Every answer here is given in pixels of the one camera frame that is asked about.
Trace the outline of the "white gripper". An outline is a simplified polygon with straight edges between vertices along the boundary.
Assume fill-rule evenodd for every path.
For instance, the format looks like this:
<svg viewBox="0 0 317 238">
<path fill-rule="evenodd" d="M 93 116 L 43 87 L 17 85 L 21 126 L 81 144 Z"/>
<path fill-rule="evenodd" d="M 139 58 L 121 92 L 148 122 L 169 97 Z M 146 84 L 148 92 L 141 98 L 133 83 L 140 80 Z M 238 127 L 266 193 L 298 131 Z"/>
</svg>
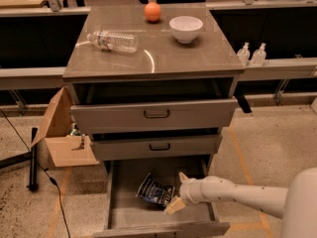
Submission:
<svg viewBox="0 0 317 238">
<path fill-rule="evenodd" d="M 200 202 L 205 202 L 202 190 L 202 184 L 204 184 L 205 179 L 189 178 L 183 172 L 179 172 L 178 175 L 181 182 L 179 189 L 180 197 L 175 196 L 171 200 L 170 204 L 164 210 L 166 214 L 173 214 L 183 209 L 186 204 L 198 204 Z"/>
</svg>

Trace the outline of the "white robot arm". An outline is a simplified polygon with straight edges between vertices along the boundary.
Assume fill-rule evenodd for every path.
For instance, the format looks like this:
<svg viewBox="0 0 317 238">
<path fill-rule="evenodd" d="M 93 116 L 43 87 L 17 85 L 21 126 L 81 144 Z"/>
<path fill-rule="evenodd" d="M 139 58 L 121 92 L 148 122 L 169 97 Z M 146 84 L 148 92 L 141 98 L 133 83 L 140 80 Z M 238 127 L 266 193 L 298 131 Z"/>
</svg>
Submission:
<svg viewBox="0 0 317 238">
<path fill-rule="evenodd" d="M 299 173 L 289 187 L 235 184 L 179 173 L 179 195 L 166 207 L 173 214 L 189 204 L 234 201 L 282 220 L 281 238 L 317 238 L 317 169 Z"/>
</svg>

